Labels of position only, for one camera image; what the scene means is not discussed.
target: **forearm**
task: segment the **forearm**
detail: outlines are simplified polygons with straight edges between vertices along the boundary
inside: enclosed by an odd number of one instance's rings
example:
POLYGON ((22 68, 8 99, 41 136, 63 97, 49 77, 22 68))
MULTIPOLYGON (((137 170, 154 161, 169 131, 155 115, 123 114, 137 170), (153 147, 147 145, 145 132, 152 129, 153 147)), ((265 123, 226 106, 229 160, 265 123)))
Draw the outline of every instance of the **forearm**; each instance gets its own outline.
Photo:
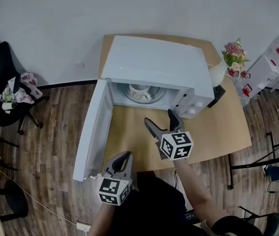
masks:
POLYGON ((106 236, 109 233, 115 206, 102 204, 94 222, 91 225, 88 236, 106 236))
POLYGON ((173 162, 186 196, 200 221, 206 220, 208 226, 212 227, 219 219, 229 216, 225 210, 213 202, 209 190, 185 159, 173 162))

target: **microwave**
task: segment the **microwave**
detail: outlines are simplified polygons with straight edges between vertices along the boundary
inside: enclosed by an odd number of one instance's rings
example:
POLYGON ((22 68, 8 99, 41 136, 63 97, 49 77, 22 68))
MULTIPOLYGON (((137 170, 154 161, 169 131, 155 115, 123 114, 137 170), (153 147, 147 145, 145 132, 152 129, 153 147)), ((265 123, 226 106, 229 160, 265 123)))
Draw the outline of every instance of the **microwave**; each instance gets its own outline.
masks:
POLYGON ((114 105, 172 109, 182 118, 193 118, 213 99, 202 49, 115 36, 90 101, 73 179, 83 181, 101 172, 114 105))

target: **flower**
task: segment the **flower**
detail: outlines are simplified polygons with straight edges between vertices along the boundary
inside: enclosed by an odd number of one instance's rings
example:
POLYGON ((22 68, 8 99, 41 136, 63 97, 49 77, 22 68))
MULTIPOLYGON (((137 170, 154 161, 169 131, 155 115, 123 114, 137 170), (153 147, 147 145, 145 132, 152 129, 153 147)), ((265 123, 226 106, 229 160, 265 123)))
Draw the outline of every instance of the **flower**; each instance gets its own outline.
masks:
POLYGON ((233 62, 231 68, 233 69, 233 71, 238 71, 239 73, 241 73, 241 66, 239 63, 233 62))
POLYGON ((244 63, 249 61, 246 52, 243 50, 241 45, 241 39, 238 38, 235 42, 229 42, 224 46, 225 50, 222 51, 223 59, 229 67, 233 63, 237 63, 240 67, 244 67, 244 63))

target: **microwave door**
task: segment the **microwave door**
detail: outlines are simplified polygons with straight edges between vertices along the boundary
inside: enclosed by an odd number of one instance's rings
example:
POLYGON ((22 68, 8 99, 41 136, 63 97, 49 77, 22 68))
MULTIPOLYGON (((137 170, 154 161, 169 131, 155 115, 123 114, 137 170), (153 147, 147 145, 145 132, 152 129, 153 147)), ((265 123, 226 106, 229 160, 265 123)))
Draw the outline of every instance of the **microwave door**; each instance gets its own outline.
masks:
POLYGON ((82 129, 73 179, 84 178, 101 172, 105 144, 113 112, 113 100, 106 80, 98 80, 82 129))

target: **white vase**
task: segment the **white vase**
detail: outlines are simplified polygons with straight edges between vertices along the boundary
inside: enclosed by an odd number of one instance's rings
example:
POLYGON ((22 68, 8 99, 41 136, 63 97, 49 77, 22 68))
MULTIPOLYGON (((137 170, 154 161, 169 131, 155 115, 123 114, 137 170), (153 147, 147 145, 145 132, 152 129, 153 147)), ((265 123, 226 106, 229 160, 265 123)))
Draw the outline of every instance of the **white vase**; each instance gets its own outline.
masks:
POLYGON ((213 88, 221 84, 227 69, 228 65, 224 60, 222 60, 218 65, 209 69, 209 75, 212 79, 213 88))

